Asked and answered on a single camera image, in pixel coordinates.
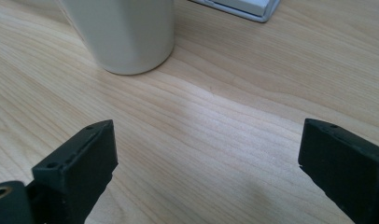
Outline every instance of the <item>white cup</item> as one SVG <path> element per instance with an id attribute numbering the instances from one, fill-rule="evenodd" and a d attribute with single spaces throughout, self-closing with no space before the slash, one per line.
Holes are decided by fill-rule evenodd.
<path id="1" fill-rule="evenodd" d="M 120 75 L 163 63 L 174 46 L 173 0 L 57 0 L 94 59 Z"/>

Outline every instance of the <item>light wood surface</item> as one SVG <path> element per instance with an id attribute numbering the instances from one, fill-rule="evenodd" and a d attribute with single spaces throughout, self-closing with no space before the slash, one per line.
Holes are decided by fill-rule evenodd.
<path id="1" fill-rule="evenodd" d="M 265 24 L 175 1 L 175 49 L 109 74 L 54 5 L 0 0 L 0 182 L 113 119 L 86 223 L 352 223 L 299 168 L 305 118 L 379 146 L 379 0 L 282 0 Z"/>

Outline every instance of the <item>screw hole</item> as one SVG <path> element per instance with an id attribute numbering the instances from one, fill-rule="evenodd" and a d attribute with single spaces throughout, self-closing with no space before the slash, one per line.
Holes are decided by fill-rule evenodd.
<path id="1" fill-rule="evenodd" d="M 58 165 L 59 165 L 58 162 L 51 162 L 51 163 L 48 163 L 47 168 L 54 168 L 54 167 L 56 167 Z"/>
<path id="2" fill-rule="evenodd" d="M 9 186 L 0 187 L 0 199 L 6 197 L 11 191 L 12 188 Z"/>

